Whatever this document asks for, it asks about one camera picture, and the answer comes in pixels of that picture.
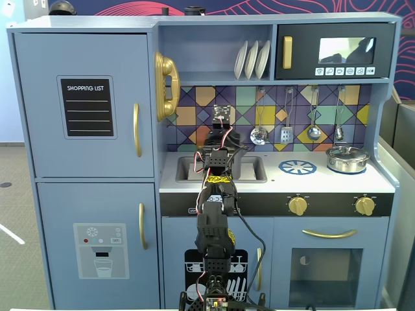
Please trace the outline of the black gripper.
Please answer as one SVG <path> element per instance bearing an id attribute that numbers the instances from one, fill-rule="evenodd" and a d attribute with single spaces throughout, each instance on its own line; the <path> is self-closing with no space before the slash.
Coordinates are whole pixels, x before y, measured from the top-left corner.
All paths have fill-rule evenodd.
<path id="1" fill-rule="evenodd" d="M 242 146 L 241 135 L 235 130 L 232 130 L 225 138 L 224 144 L 222 144 L 222 138 L 227 130 L 224 129 L 213 129 L 211 130 L 204 141 L 204 151 L 212 151 L 223 147 L 227 151 L 236 151 L 236 149 Z"/>

